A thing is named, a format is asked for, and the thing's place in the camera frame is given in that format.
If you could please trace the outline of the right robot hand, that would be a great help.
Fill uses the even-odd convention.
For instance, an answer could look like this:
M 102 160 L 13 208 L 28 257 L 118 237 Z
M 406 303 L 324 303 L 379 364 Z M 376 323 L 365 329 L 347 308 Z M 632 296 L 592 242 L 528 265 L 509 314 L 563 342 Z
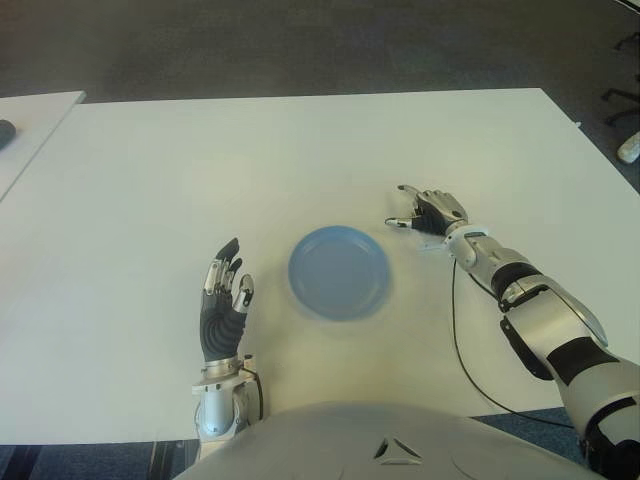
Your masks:
M 444 237 L 453 229 L 469 224 L 465 209 L 448 192 L 421 191 L 410 185 L 399 185 L 398 189 L 412 196 L 413 214 L 404 218 L 387 218 L 384 221 L 387 226 Z

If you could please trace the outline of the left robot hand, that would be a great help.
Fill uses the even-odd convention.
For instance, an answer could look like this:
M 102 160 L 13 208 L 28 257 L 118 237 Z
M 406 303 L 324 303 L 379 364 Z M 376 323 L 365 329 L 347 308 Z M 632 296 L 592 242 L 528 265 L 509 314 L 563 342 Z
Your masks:
M 209 265 L 201 291 L 199 320 L 200 345 L 206 362 L 232 358 L 246 325 L 249 307 L 254 296 L 254 282 L 244 274 L 238 291 L 232 294 L 236 274 L 243 260 L 237 238 L 223 246 Z

